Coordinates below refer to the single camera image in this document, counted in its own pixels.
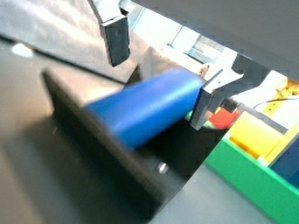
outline blue cylinder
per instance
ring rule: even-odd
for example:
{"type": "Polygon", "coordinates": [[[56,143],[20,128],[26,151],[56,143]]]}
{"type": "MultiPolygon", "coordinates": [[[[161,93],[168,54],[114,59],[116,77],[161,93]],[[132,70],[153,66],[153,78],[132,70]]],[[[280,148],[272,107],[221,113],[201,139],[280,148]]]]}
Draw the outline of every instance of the blue cylinder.
{"type": "Polygon", "coordinates": [[[110,135],[136,149],[192,110],[204,80],[182,69],[142,80],[84,109],[106,126],[110,135]]]}

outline white component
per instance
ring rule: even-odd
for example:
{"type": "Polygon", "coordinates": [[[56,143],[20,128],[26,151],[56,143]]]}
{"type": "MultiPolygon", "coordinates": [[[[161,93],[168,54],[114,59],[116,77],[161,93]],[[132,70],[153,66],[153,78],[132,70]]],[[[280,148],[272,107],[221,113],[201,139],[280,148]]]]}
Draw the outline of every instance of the white component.
{"type": "Polygon", "coordinates": [[[186,53],[198,36],[200,34],[197,32],[190,30],[188,27],[182,27],[174,41],[172,42],[172,47],[182,53],[186,53]]]}
{"type": "Polygon", "coordinates": [[[89,1],[93,2],[96,6],[97,14],[101,19],[101,24],[104,24],[108,20],[121,15],[118,9],[120,0],[89,0],[89,1]]]}
{"type": "Polygon", "coordinates": [[[168,165],[165,163],[160,163],[156,168],[161,174],[165,174],[168,171],[168,165]]]}
{"type": "Polygon", "coordinates": [[[118,7],[129,13],[132,13],[134,9],[134,6],[132,5],[130,0],[120,0],[118,7]]]}
{"type": "Polygon", "coordinates": [[[24,44],[18,43],[12,47],[13,54],[30,58],[33,56],[33,50],[24,44]]]}
{"type": "Polygon", "coordinates": [[[268,162],[265,161],[265,159],[264,159],[263,156],[260,156],[260,157],[256,159],[256,161],[257,161],[264,167],[268,166],[268,162]]]}

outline yellow object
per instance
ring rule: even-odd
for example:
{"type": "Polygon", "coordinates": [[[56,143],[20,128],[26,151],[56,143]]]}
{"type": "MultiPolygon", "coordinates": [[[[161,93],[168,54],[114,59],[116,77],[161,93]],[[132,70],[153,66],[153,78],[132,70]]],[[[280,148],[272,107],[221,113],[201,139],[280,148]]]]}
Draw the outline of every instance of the yellow object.
{"type": "MultiPolygon", "coordinates": [[[[276,99],[287,99],[289,95],[297,95],[299,94],[299,84],[297,82],[287,79],[287,82],[284,83],[284,87],[276,90],[276,94],[273,97],[273,100],[276,99]]],[[[284,101],[271,101],[263,110],[263,114],[267,116],[271,116],[275,112],[279,106],[283,104],[284,101]]]]}
{"type": "Polygon", "coordinates": [[[283,134],[248,112],[243,112],[228,130],[233,142],[253,158],[265,157],[276,147],[283,134]]]}
{"type": "Polygon", "coordinates": [[[285,146],[292,141],[297,133],[299,133],[299,123],[284,133],[277,146],[272,149],[272,151],[269,151],[268,155],[265,156],[264,160],[267,161],[268,164],[271,164],[275,161],[276,157],[280,155],[285,146]]]}

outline machine part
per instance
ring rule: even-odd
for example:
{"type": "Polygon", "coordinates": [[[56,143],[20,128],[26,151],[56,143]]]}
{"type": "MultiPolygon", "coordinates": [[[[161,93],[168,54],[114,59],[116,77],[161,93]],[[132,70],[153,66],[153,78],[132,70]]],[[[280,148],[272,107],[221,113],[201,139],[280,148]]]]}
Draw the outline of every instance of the machine part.
{"type": "Polygon", "coordinates": [[[202,83],[188,70],[173,69],[84,109],[106,125],[126,150],[133,151],[192,110],[202,83]]]}
{"type": "Polygon", "coordinates": [[[114,67],[129,57],[126,17],[121,14],[117,0],[88,0],[88,3],[105,40],[108,62],[114,67]]]}
{"type": "Polygon", "coordinates": [[[216,112],[222,100],[257,87],[269,73],[268,68],[259,65],[240,54],[233,61],[231,69],[232,70],[220,69],[201,87],[190,117],[190,126],[196,130],[198,130],[201,125],[206,122],[210,114],[216,112]],[[227,75],[229,75],[231,72],[243,74],[243,76],[231,83],[222,85],[227,75]]]}
{"type": "Polygon", "coordinates": [[[247,106],[243,102],[237,106],[239,111],[247,111],[253,117],[256,117],[259,120],[263,121],[269,127],[272,127],[276,131],[279,131],[281,134],[287,132],[287,128],[275,122],[268,116],[261,114],[260,112],[255,111],[249,106],[247,106]]]}
{"type": "Polygon", "coordinates": [[[126,17],[120,16],[102,24],[102,31],[106,35],[106,56],[112,67],[121,64],[129,57],[129,39],[126,17]]]}
{"type": "Polygon", "coordinates": [[[284,99],[287,99],[291,95],[299,95],[299,84],[293,80],[287,79],[284,88],[280,91],[276,91],[273,97],[273,100],[279,101],[269,101],[263,110],[263,114],[271,116],[276,112],[276,109],[281,106],[284,99]]]}
{"type": "Polygon", "coordinates": [[[201,66],[201,69],[200,69],[200,71],[198,71],[198,76],[204,79],[204,76],[205,76],[205,74],[206,74],[206,72],[208,72],[208,70],[209,70],[209,67],[210,67],[210,65],[209,64],[204,64],[202,66],[201,66]]]}
{"type": "Polygon", "coordinates": [[[54,108],[53,118],[61,131],[68,133],[84,155],[106,170],[126,203],[134,206],[142,218],[150,219],[182,189],[227,131],[196,131],[181,119],[144,147],[128,153],[104,123],[80,107],[56,75],[49,71],[41,75],[54,108]],[[166,175],[156,171],[160,163],[166,163],[166,175]]]}
{"type": "Polygon", "coordinates": [[[240,102],[233,101],[232,99],[224,99],[220,106],[229,112],[233,113],[239,107],[240,102]]]}
{"type": "Polygon", "coordinates": [[[130,3],[130,0],[120,0],[118,1],[120,10],[122,9],[126,13],[132,13],[134,6],[130,3]]]}

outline blue object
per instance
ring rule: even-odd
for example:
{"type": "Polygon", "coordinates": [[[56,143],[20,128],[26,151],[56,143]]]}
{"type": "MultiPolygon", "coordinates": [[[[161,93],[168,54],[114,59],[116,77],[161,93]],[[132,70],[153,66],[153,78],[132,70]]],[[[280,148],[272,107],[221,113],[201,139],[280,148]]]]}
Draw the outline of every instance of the blue object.
{"type": "Polygon", "coordinates": [[[284,148],[284,153],[271,169],[299,188],[299,134],[284,148]]]}
{"type": "Polygon", "coordinates": [[[192,110],[204,80],[182,69],[142,80],[84,109],[106,126],[129,151],[192,110]]]}

